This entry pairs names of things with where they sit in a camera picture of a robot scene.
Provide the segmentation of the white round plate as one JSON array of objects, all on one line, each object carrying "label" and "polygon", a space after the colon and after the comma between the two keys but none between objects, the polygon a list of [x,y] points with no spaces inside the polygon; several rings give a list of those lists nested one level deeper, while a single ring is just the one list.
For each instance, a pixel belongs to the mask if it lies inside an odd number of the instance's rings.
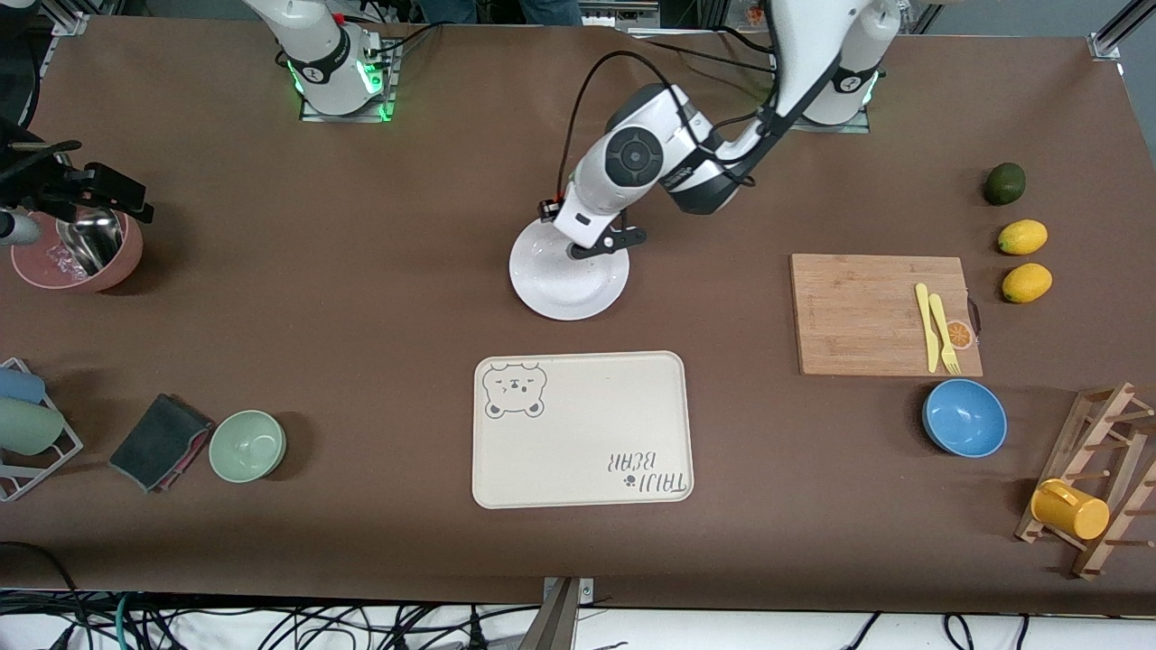
[{"label": "white round plate", "polygon": [[587,320],[602,313],[629,279],[627,251],[575,260],[571,243],[556,227],[534,221],[517,235],[509,254],[507,275],[517,297],[549,320]]}]

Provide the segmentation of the shiny steel cup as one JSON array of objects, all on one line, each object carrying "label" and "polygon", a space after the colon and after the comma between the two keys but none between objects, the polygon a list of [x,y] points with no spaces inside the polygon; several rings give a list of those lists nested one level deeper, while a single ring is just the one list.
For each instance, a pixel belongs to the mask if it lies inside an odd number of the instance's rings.
[{"label": "shiny steel cup", "polygon": [[57,219],[55,231],[87,276],[108,267],[124,242],[124,228],[112,209],[77,209],[74,221]]}]

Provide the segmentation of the pink bowl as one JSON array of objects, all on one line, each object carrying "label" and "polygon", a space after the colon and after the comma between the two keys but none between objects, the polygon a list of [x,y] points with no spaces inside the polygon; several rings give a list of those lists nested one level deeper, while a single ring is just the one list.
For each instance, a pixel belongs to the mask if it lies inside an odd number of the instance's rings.
[{"label": "pink bowl", "polygon": [[44,291],[99,293],[123,283],[136,269],[144,239],[136,219],[116,210],[121,227],[121,246],[108,264],[94,275],[87,275],[71,251],[62,245],[55,227],[49,226],[52,217],[34,213],[32,219],[42,228],[40,239],[29,246],[12,246],[12,265],[16,274],[28,285]]}]

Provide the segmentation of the cream tray with bear print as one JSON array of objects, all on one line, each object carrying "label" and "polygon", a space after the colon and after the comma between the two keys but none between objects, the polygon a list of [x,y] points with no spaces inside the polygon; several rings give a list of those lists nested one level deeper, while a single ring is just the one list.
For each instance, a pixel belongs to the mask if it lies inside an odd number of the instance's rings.
[{"label": "cream tray with bear print", "polygon": [[477,505],[657,505],[690,497],[686,365],[673,350],[489,357],[473,383]]}]

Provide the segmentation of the light blue cup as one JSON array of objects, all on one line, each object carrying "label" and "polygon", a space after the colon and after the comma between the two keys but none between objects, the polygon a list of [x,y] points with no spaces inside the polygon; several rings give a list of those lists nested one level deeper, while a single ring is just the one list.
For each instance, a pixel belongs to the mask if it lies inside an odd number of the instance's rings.
[{"label": "light blue cup", "polygon": [[18,402],[44,402],[46,387],[40,376],[24,374],[18,367],[0,367],[0,396]]}]

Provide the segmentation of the person in blue jeans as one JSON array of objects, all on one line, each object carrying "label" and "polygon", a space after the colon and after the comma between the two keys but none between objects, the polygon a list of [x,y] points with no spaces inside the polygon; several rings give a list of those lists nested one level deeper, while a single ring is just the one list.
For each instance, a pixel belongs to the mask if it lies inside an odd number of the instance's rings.
[{"label": "person in blue jeans", "polygon": [[494,23],[583,25],[579,0],[415,0],[428,23],[475,24],[480,12]]}]

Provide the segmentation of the brown table cover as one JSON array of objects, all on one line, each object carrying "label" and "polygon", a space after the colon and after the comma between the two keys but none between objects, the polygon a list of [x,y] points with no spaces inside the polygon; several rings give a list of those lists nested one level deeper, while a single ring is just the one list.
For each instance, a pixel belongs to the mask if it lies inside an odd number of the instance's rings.
[{"label": "brown table cover", "polygon": [[[895,40],[870,133],[790,133],[713,217],[657,190],[629,213],[649,242],[615,305],[542,320],[509,248],[553,194],[583,77],[617,50],[716,119],[759,83],[606,28],[449,25],[405,58],[397,119],[305,124],[260,22],[102,17],[62,42],[34,132],[142,182],[156,217],[111,293],[0,264],[0,361],[25,359],[86,445],[0,505],[0,588],[61,584],[5,546],[32,542],[91,590],[534,601],[573,575],[615,608],[1156,614],[1156,551],[1067,579],[1064,542],[1011,535],[1075,392],[1156,384],[1156,170],[1119,71],[1081,37]],[[1001,163],[1027,190],[992,206]],[[1048,228],[1035,254],[996,246],[1018,219]],[[1005,446],[929,444],[929,381],[801,375],[791,254],[957,256]],[[1052,288],[1009,303],[1025,263]],[[590,350],[686,363],[690,497],[477,505],[475,367]],[[160,394],[215,424],[147,493],[108,461]],[[286,455],[230,483],[208,446],[247,409]]]}]

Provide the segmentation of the dark grey folded cloth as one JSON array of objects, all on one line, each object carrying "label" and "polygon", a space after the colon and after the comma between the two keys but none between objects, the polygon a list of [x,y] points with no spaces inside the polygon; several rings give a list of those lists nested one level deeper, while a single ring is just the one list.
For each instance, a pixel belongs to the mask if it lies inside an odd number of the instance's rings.
[{"label": "dark grey folded cloth", "polygon": [[147,493],[165,492],[195,460],[214,424],[175,396],[156,396],[108,465]]}]

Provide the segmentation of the pale green cup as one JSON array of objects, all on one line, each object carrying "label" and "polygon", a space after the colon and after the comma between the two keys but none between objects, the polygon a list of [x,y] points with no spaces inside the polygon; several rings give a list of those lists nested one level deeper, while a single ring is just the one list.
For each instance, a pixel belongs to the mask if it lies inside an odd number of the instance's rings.
[{"label": "pale green cup", "polygon": [[0,396],[0,448],[24,456],[45,452],[62,434],[61,413]]}]

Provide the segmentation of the wooden cutting board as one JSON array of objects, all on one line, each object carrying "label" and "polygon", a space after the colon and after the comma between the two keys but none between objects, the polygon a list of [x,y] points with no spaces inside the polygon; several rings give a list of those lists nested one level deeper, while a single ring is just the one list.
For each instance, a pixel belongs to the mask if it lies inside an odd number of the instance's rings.
[{"label": "wooden cutting board", "polygon": [[957,256],[791,254],[798,365],[809,376],[948,376],[928,355],[914,285],[943,303],[962,376],[984,374],[969,288]]}]

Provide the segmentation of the pale green bowl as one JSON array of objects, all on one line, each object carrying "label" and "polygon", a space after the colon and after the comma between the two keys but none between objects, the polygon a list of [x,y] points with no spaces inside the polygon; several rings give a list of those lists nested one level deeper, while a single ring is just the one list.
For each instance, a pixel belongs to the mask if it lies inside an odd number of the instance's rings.
[{"label": "pale green bowl", "polygon": [[284,455],[284,428],[276,418],[258,409],[227,418],[216,427],[208,446],[212,470],[230,483],[249,483],[268,477]]}]

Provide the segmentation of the yellow plastic knife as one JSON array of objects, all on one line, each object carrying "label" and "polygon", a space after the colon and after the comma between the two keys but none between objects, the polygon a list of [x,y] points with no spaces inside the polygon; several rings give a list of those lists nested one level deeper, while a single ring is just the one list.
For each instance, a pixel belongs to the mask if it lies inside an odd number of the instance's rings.
[{"label": "yellow plastic knife", "polygon": [[938,374],[938,363],[940,363],[940,346],[939,346],[940,340],[938,340],[938,334],[936,334],[936,328],[934,328],[933,317],[932,313],[929,313],[928,286],[924,283],[917,283],[914,285],[914,293],[922,324],[922,333],[926,345],[926,355],[928,355],[928,372],[935,375]]}]

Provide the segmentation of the yellow plastic fork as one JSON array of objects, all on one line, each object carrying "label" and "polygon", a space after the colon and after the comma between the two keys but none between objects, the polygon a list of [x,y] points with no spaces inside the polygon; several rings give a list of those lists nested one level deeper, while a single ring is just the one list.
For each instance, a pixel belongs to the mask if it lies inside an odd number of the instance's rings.
[{"label": "yellow plastic fork", "polygon": [[938,325],[938,340],[942,344],[940,353],[938,353],[938,357],[941,359],[948,374],[951,376],[961,376],[961,365],[958,363],[956,350],[951,345],[948,320],[946,319],[942,300],[938,296],[938,293],[929,294],[929,312],[933,313],[934,320]]}]

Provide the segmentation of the dark green avocado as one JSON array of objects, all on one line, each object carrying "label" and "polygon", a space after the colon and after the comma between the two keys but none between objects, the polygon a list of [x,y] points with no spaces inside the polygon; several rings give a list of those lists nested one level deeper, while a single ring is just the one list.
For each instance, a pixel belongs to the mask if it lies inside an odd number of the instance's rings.
[{"label": "dark green avocado", "polygon": [[987,173],[981,194],[992,206],[1006,206],[1020,200],[1025,193],[1027,173],[1015,162],[1003,162]]}]

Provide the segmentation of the blue bowl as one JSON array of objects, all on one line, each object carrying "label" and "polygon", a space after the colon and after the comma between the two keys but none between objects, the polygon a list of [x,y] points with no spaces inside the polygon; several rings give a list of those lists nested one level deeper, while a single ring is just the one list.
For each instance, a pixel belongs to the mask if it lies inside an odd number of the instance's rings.
[{"label": "blue bowl", "polygon": [[1008,418],[990,387],[951,378],[929,390],[921,408],[922,428],[939,449],[979,460],[1003,446]]}]

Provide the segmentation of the yellow lemon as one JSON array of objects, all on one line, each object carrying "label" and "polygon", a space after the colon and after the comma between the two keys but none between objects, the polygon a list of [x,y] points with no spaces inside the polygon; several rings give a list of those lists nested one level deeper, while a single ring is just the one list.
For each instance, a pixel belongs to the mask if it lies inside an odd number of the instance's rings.
[{"label": "yellow lemon", "polygon": [[1018,219],[998,234],[996,246],[1003,254],[1035,254],[1048,243],[1048,228],[1036,219]]},{"label": "yellow lemon", "polygon": [[1001,295],[1005,301],[1025,304],[1040,300],[1052,288],[1052,272],[1036,263],[1025,263],[1011,268],[1002,280]]}]

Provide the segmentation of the yellow mug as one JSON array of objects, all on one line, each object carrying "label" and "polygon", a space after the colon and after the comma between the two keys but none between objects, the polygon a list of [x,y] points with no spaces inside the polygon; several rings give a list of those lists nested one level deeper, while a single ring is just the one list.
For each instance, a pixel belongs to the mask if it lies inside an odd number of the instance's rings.
[{"label": "yellow mug", "polygon": [[1048,478],[1035,489],[1032,517],[1079,540],[1094,540],[1109,526],[1111,509],[1103,498],[1081,492],[1061,478]]}]

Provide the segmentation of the wooden mug rack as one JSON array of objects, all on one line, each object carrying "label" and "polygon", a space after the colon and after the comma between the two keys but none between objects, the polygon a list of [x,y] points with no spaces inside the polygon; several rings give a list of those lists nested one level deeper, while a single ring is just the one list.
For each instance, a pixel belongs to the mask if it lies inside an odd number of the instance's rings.
[{"label": "wooden mug rack", "polygon": [[1079,392],[1030,495],[1048,478],[1061,478],[1106,502],[1107,529],[1082,542],[1036,520],[1029,500],[1014,532],[1021,542],[1046,535],[1068,542],[1077,551],[1070,573],[1080,579],[1097,579],[1114,551],[1156,548],[1151,539],[1128,535],[1136,519],[1156,519],[1156,505],[1148,503],[1156,494],[1156,407],[1141,400],[1140,392],[1128,382]]}]

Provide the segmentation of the aluminium frame profile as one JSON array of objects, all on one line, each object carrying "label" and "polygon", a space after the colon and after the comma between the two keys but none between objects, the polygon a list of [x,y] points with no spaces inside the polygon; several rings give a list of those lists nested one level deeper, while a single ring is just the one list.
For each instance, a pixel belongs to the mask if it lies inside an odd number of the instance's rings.
[{"label": "aluminium frame profile", "polygon": [[1128,0],[1098,32],[1087,36],[1091,56],[1095,60],[1118,60],[1122,42],[1153,17],[1156,17],[1156,0]]},{"label": "aluminium frame profile", "polygon": [[42,0],[42,12],[52,21],[54,37],[83,34],[87,21],[99,13],[99,5],[90,0]]}]

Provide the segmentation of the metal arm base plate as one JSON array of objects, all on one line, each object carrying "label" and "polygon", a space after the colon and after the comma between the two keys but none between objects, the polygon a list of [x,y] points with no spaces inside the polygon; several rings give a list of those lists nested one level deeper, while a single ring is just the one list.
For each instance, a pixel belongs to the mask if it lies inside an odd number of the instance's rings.
[{"label": "metal arm base plate", "polygon": [[810,133],[823,133],[823,135],[867,135],[870,133],[870,117],[866,108],[859,108],[851,119],[837,125],[821,124],[806,118],[806,116],[801,116],[791,128]]},{"label": "metal arm base plate", "polygon": [[402,40],[346,25],[344,58],[289,59],[301,94],[301,119],[318,123],[387,123],[394,115]]}]

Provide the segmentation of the metal table bracket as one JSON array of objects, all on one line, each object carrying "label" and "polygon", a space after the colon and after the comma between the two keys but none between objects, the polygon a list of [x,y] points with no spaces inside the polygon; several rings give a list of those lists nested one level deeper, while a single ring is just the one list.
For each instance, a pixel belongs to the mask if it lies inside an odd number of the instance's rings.
[{"label": "metal table bracket", "polygon": [[575,650],[578,610],[593,604],[594,579],[557,577],[544,581],[544,605],[538,610],[540,634],[534,650]]}]

